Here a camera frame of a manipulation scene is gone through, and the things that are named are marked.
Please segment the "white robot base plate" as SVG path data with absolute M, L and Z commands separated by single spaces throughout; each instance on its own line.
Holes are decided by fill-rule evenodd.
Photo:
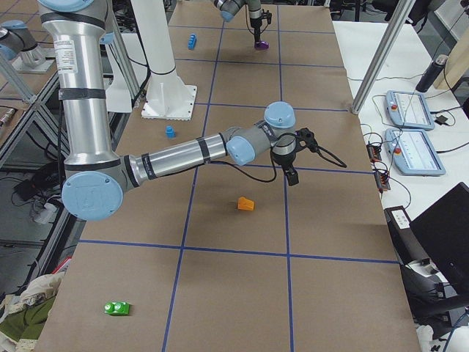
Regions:
M 148 88 L 141 115 L 144 119 L 190 120 L 196 93 L 197 86 L 193 85 L 157 84 Z

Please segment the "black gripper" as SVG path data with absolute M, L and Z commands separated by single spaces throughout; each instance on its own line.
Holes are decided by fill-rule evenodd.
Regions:
M 261 43 L 261 28 L 262 24 L 265 21 L 266 26 L 269 26 L 272 22 L 272 13 L 269 10 L 249 10 L 249 21 L 251 27 L 254 29 L 254 43 L 260 44 Z
M 270 152 L 275 164 L 278 164 L 287 178 L 288 186 L 295 186 L 299 183 L 298 172 L 293 166 L 297 153 L 303 150 L 312 153 L 318 151 L 318 143 L 315 135 L 308 128 L 301 128 L 295 132 L 286 132 L 278 137 L 276 145 Z

